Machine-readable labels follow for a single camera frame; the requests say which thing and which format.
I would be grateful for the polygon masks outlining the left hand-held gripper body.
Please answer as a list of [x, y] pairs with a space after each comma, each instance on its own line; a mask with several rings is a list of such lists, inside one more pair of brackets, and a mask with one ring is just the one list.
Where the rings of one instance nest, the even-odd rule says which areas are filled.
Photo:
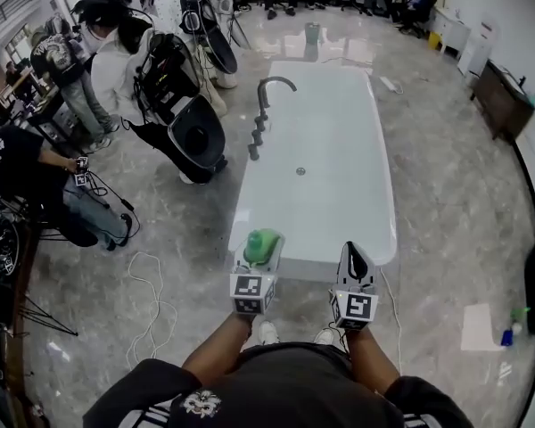
[[229, 295], [234, 312], [247, 316], [265, 315], [276, 295], [277, 275], [267, 272], [267, 264], [249, 264], [248, 275], [230, 273]]

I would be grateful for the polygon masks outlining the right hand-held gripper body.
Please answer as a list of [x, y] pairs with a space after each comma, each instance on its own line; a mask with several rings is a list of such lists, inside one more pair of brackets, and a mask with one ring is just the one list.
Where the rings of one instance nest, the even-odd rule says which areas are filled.
[[334, 326], [362, 331], [375, 319], [379, 297], [374, 284], [336, 284], [329, 290]]

